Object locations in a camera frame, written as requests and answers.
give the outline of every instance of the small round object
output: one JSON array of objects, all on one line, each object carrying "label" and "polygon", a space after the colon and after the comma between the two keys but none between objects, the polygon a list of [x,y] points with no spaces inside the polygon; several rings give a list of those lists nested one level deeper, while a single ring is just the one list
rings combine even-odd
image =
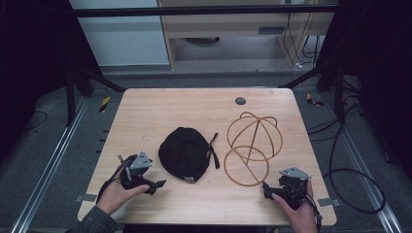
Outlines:
[{"label": "small round object", "polygon": [[234,100],[234,102],[235,102],[237,105],[244,105],[244,104],[246,104],[246,99],[243,98],[243,97],[237,97],[237,98]]}]

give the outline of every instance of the sleeve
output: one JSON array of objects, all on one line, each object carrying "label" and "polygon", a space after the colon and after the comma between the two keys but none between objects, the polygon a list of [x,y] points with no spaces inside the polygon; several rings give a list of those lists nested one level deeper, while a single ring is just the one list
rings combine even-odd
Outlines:
[{"label": "sleeve", "polygon": [[90,212],[66,233],[113,233],[118,224],[106,213],[94,206]]}]

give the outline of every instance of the aluminum rail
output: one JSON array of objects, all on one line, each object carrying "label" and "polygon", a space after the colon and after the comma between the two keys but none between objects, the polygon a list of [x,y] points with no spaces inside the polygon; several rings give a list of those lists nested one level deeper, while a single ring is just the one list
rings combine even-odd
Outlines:
[{"label": "aluminum rail", "polygon": [[239,5],[121,9],[49,10],[49,15],[72,17],[149,17],[181,15],[231,15],[275,13],[331,13],[359,7],[359,4]]},{"label": "aluminum rail", "polygon": [[49,188],[52,178],[54,177],[57,167],[64,153],[66,152],[66,149],[69,146],[69,143],[76,131],[76,128],[80,122],[80,119],[82,118],[83,113],[85,112],[87,98],[88,97],[83,97],[83,96],[81,97],[79,107],[77,110],[78,114],[76,118],[74,119],[73,123],[67,126],[66,129],[64,130],[63,135],[61,136],[60,141],[58,142],[49,160],[49,163],[46,166],[42,174],[42,177],[37,182],[36,187],[31,193],[31,196],[29,200],[27,201],[24,209],[22,210],[18,219],[13,225],[12,231],[11,231],[12,233],[23,233],[23,232],[26,232],[27,229],[29,228],[31,220],[35,216],[37,209],[39,208],[40,203],[42,202],[43,197],[45,196],[46,191]]}]

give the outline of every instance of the black beanie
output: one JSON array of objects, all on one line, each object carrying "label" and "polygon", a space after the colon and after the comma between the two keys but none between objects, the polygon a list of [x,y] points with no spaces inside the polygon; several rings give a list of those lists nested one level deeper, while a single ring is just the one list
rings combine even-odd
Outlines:
[{"label": "black beanie", "polygon": [[209,167],[211,154],[214,155],[215,166],[220,167],[212,142],[210,144],[193,128],[179,127],[173,131],[158,150],[158,157],[164,169],[173,176],[190,183],[197,182]]}]

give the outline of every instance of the hand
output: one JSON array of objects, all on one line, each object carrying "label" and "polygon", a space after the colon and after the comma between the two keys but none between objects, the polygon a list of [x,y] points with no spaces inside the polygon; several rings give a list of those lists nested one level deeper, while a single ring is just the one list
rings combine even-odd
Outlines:
[{"label": "hand", "polygon": [[122,169],[118,171],[113,181],[106,187],[96,204],[100,210],[104,211],[109,216],[116,212],[126,201],[130,200],[130,198],[137,196],[150,188],[148,185],[144,184],[131,189],[124,189],[121,186],[119,179],[121,170]]},{"label": "hand", "polygon": [[[313,197],[312,183],[309,180],[307,185],[307,193]],[[304,200],[296,211],[292,209],[288,203],[280,196],[272,194],[276,204],[285,212],[288,217],[289,223],[294,233],[317,233],[315,214],[313,213],[312,206],[308,203],[308,200]]]}]

